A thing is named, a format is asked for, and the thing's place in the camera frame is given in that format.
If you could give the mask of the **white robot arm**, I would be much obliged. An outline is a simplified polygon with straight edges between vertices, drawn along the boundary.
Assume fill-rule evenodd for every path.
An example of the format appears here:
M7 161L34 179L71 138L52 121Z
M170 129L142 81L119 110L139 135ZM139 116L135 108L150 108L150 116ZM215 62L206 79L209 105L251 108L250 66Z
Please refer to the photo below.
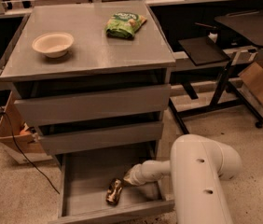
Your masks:
M167 161L134 165L124 180L134 186L169 175L172 179L177 224L233 224L220 182L242 168L238 152L196 134L178 137Z

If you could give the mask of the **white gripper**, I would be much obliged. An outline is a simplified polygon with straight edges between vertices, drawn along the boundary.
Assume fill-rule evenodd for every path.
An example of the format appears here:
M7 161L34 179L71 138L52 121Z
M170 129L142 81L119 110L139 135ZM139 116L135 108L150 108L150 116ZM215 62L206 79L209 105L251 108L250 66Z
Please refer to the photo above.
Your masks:
M123 179L131 185L141 186L151 181L151 168L147 163L136 164L124 175Z

